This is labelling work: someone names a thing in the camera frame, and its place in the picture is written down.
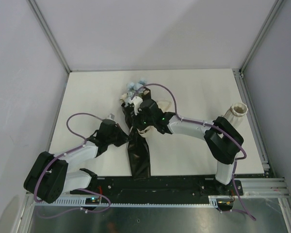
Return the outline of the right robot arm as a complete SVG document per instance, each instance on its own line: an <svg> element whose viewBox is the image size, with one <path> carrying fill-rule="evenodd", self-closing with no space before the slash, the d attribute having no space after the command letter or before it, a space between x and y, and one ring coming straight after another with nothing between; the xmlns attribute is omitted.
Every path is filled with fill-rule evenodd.
<svg viewBox="0 0 291 233"><path fill-rule="evenodd" d="M236 155L242 150L243 137L224 117L212 122L181 118L175 112L163 112L153 99L134 97L129 100L133 127L143 131L152 126L161 134L182 134L206 142L217 160L214 190L225 195L231 190Z"/></svg>

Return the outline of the blue and pink flower bouquet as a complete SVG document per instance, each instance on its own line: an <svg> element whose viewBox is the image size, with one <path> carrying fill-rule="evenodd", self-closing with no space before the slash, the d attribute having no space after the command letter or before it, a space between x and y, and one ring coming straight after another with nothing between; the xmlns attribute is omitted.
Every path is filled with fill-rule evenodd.
<svg viewBox="0 0 291 233"><path fill-rule="evenodd" d="M130 82L127 84L126 91L120 97L120 101L124 104L127 104L130 98L135 94L135 92L141 88L142 86L146 85L146 79L141 78L138 82Z"/></svg>

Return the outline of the white ribbed vase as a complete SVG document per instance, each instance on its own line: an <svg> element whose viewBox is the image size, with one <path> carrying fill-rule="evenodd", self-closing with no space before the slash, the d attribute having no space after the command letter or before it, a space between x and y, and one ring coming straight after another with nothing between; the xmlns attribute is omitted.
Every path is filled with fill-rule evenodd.
<svg viewBox="0 0 291 233"><path fill-rule="evenodd" d="M224 114L224 118L234 127L237 128L242 123L244 117L247 115L247 105L238 102L230 106L230 108Z"/></svg>

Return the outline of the aluminium frame rails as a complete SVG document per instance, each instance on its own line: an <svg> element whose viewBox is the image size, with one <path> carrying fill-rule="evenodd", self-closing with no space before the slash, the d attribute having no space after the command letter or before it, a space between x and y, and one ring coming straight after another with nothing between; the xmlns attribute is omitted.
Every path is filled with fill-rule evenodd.
<svg viewBox="0 0 291 233"><path fill-rule="evenodd" d="M125 84L146 78L167 86L183 113L213 117L232 102L244 101L249 112L244 131L249 136L244 173L245 205L257 218L242 213L220 214L208 206L114 206L97 214L84 214L69 205L36 205L30 233L291 233L290 196L285 180L261 177L270 161L244 78L237 69L179 69L138 71L74 71L70 73L51 148L63 143L64 117L73 111L101 111L115 106Z"/></svg>

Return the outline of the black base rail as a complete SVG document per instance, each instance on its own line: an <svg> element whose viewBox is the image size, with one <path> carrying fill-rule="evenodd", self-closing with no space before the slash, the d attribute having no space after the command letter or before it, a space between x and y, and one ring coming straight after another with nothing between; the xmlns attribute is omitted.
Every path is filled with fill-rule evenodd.
<svg viewBox="0 0 291 233"><path fill-rule="evenodd" d="M209 196L243 195L239 180L223 185L214 176L95 177L88 190L108 197L112 204L208 204Z"/></svg>

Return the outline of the cream ribbon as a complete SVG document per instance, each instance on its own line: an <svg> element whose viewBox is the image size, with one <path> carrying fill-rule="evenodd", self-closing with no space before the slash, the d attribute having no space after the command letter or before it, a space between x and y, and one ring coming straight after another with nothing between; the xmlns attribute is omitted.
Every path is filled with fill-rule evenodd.
<svg viewBox="0 0 291 233"><path fill-rule="evenodd" d="M171 107L172 103L168 100L159 100L157 101L157 105L163 112L167 112ZM153 129L154 129L153 126L147 126L144 130L138 130L138 134L141 137L146 138L151 135Z"/></svg>

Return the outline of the black wrapping paper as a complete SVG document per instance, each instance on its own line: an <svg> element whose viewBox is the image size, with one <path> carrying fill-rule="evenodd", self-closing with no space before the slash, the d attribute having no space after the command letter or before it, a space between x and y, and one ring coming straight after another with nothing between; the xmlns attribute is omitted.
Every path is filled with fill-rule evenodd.
<svg viewBox="0 0 291 233"><path fill-rule="evenodd" d="M129 94L124 93L120 97L120 100L122 101L121 109L124 113L125 123L129 129L129 136L131 138L128 143L127 152L132 178L134 180L147 179L151 176L149 146L146 139L132 125L134 110L131 110L127 105Z"/></svg>

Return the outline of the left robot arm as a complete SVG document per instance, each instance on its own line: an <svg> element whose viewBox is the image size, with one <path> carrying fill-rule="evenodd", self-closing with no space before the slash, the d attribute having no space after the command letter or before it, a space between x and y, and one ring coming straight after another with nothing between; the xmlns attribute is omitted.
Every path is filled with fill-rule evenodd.
<svg viewBox="0 0 291 233"><path fill-rule="evenodd" d="M61 154L40 153L24 182L24 188L37 203L53 203L67 192L92 194L97 190L97 175L78 166L97 158L110 145L120 147L131 138L114 120L104 119L98 130L77 146Z"/></svg>

